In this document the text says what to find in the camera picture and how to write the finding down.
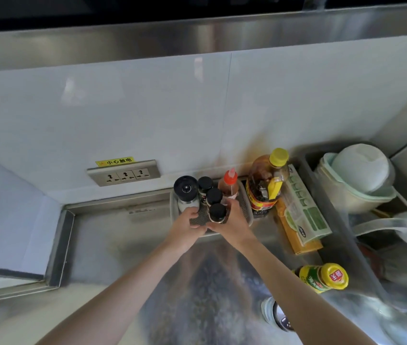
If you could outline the person's right hand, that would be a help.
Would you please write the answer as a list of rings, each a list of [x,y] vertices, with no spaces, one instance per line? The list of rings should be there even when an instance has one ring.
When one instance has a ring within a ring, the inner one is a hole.
[[[258,240],[248,226],[239,202],[234,199],[228,199],[228,207],[230,215],[225,223],[227,225],[227,233],[222,236],[229,244],[242,253],[249,244]]]

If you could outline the person's left hand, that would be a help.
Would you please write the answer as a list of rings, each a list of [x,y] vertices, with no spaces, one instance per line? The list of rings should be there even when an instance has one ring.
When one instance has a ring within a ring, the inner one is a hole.
[[[174,249],[177,253],[183,255],[192,245],[205,234],[206,231],[197,230],[179,230],[179,216],[174,221],[171,229],[165,239],[166,245]]]

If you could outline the grey plastic tray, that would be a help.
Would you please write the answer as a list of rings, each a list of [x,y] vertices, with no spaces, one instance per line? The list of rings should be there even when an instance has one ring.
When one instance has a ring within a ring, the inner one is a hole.
[[[250,206],[246,191],[241,190],[239,192],[239,194],[237,195],[236,200],[239,202],[240,208],[243,212],[246,222],[248,223],[248,226],[251,226],[254,221],[254,217],[252,214],[251,206]],[[207,207],[207,206],[205,204],[200,203],[200,208],[201,207]],[[178,205],[177,205],[177,196],[175,195],[174,191],[171,190],[170,191],[170,220],[171,220],[172,224],[178,218],[178,216],[180,214],[181,213],[179,212]],[[217,236],[217,235],[219,235],[219,234],[212,232],[210,230],[207,230],[205,232],[205,234],[202,237],[200,237],[199,239],[203,239],[205,237],[210,237],[210,236]]]

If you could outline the person's left forearm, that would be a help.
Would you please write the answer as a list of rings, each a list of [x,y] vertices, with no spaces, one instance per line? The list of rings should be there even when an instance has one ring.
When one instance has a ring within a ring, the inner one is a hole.
[[[161,278],[189,248],[166,240],[35,345],[118,345]]]

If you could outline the person's right forearm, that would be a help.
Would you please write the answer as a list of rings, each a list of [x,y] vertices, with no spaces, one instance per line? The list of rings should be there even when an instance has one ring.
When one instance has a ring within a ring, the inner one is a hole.
[[[258,272],[303,345],[377,345],[365,332],[296,277],[256,237],[226,240]]]

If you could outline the dark perforated tray mat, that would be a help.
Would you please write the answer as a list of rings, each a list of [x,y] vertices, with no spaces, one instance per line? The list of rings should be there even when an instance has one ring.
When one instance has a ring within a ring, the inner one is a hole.
[[[219,224],[225,224],[229,218],[230,215],[230,209],[227,207],[226,208],[226,216],[222,221],[219,222]],[[198,212],[198,217],[190,219],[190,224],[191,225],[205,225],[207,222],[211,222],[210,216],[209,216],[209,209],[207,207],[201,207]]]

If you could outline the black-lidded spice jar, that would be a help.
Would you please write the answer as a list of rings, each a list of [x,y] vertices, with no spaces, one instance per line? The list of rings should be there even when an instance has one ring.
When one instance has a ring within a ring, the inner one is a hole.
[[[216,203],[209,208],[209,219],[213,223],[221,224],[227,216],[227,208],[221,203]]]
[[[223,194],[217,187],[212,187],[206,193],[206,205],[210,209],[212,205],[221,203]]]
[[[201,203],[207,203],[207,192],[213,188],[213,180],[208,176],[203,176],[198,179],[198,194]]]

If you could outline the black-lidded pepper grinder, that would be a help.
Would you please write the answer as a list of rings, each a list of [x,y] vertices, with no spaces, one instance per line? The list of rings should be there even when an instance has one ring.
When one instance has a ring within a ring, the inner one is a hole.
[[[198,181],[194,177],[189,175],[179,177],[175,181],[173,189],[177,196],[177,205],[180,213],[189,207],[200,208]]]

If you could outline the red-capped squeeze bottle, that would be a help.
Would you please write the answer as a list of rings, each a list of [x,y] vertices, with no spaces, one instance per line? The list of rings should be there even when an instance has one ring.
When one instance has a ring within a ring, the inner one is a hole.
[[[225,172],[223,178],[218,181],[217,188],[222,193],[221,203],[224,206],[228,205],[228,199],[236,199],[239,193],[239,184],[237,182],[238,175],[235,168],[231,168]]]

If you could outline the yellow-capped oil bottle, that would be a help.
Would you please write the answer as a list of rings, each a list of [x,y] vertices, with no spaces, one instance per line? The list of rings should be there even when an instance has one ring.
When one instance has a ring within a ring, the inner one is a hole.
[[[282,148],[256,158],[249,170],[245,189],[253,216],[265,216],[277,203],[283,184],[290,176],[289,153]]]

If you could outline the orange cardboard box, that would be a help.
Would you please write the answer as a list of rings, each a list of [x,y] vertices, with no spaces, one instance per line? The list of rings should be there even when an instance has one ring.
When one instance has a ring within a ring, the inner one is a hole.
[[[277,215],[280,219],[281,226],[286,233],[287,239],[295,255],[316,252],[323,248],[321,241],[318,239],[314,239],[305,244],[301,242],[299,229],[293,221],[285,203],[281,199],[277,201],[275,208],[277,210]]]

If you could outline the green and white wrap box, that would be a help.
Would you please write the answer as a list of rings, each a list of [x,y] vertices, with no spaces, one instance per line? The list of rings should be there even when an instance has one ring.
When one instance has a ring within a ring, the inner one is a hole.
[[[305,244],[331,235],[330,226],[300,178],[298,171],[292,164],[288,165],[288,170],[289,177],[282,185],[281,198],[299,229],[301,242]]]

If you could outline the yellow warning sticker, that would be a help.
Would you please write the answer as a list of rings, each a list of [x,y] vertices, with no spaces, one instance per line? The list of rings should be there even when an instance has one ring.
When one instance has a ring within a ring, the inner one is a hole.
[[[129,164],[136,162],[133,157],[121,157],[109,160],[96,161],[97,167],[113,167],[121,164]]]

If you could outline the glass jar with metal rim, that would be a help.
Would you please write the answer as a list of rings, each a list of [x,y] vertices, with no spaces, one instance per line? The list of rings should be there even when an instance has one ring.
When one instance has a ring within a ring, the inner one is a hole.
[[[285,332],[295,332],[287,316],[272,296],[261,302],[260,311],[268,324]]]

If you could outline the yellow-lidded green seasoning jar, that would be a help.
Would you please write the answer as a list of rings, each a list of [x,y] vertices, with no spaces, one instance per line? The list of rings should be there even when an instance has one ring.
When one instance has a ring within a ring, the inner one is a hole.
[[[336,263],[304,265],[292,272],[318,294],[328,290],[344,290],[349,284],[348,273]]]

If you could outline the clear plastic dish bin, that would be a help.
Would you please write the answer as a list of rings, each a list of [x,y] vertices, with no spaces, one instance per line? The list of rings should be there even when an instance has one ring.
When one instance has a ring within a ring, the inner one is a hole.
[[[350,277],[347,290],[350,293],[377,297],[383,303],[401,312],[407,312],[407,287],[392,282],[382,282],[371,269],[366,257],[357,246],[341,214],[332,204],[314,169],[325,153],[338,153],[345,147],[356,144],[356,140],[338,141],[303,147],[299,150],[295,165],[299,175],[319,210],[330,225],[332,234],[323,239],[324,248],[320,256],[324,262],[335,262],[343,266]]]

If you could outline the pale green plastic basin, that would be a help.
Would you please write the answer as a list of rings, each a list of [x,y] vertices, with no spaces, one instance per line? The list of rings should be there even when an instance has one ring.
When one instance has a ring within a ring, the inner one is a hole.
[[[337,153],[325,153],[315,168],[315,175],[336,210],[348,214],[362,214],[396,198],[393,186],[383,187],[374,194],[365,194],[346,184],[332,169]]]

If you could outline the white bowl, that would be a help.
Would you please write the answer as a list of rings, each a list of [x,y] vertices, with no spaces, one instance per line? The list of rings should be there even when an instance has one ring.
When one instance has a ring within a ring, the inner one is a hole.
[[[354,144],[341,150],[330,163],[333,171],[355,190],[371,194],[392,186],[395,170],[377,147]]]

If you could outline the stainless steel range hood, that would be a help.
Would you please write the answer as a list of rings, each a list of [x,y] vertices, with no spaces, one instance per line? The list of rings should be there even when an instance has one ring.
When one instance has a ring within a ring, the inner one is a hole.
[[[0,71],[407,36],[407,3],[0,32]]]

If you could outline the silver wall socket panel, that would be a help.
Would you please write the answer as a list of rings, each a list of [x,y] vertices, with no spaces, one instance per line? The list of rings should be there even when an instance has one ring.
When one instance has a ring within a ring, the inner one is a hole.
[[[161,178],[155,160],[120,163],[118,165],[90,168],[86,174],[99,186],[129,184],[149,179]]]

